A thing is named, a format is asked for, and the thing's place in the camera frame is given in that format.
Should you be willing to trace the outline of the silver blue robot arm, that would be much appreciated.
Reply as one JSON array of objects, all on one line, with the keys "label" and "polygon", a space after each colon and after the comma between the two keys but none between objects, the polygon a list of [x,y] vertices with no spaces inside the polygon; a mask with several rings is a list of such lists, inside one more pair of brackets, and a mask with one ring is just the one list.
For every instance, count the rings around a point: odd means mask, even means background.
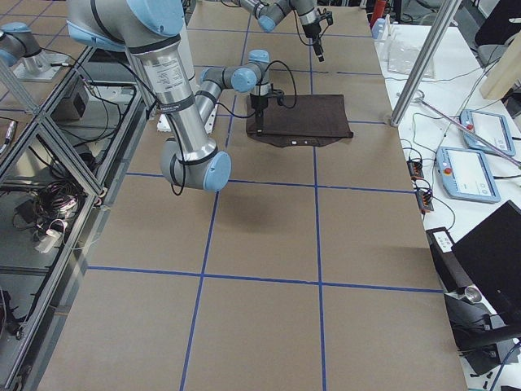
[{"label": "silver blue robot arm", "polygon": [[266,33],[274,31],[288,15],[293,14],[307,39],[305,42],[300,33],[297,33],[301,42],[313,48],[319,62],[325,61],[322,35],[334,23],[333,14],[326,8],[321,10],[316,1],[278,0],[268,3],[267,1],[238,0],[232,1],[232,3],[253,15],[260,28]]},{"label": "silver blue robot arm", "polygon": [[173,185],[220,191],[231,158],[207,134],[206,121],[221,92],[267,94],[269,56],[255,51],[243,66],[211,68],[193,91],[178,50],[185,25],[179,1],[70,1],[68,31],[86,46],[126,51],[143,67],[153,97],[173,129],[163,147],[161,171]]}]

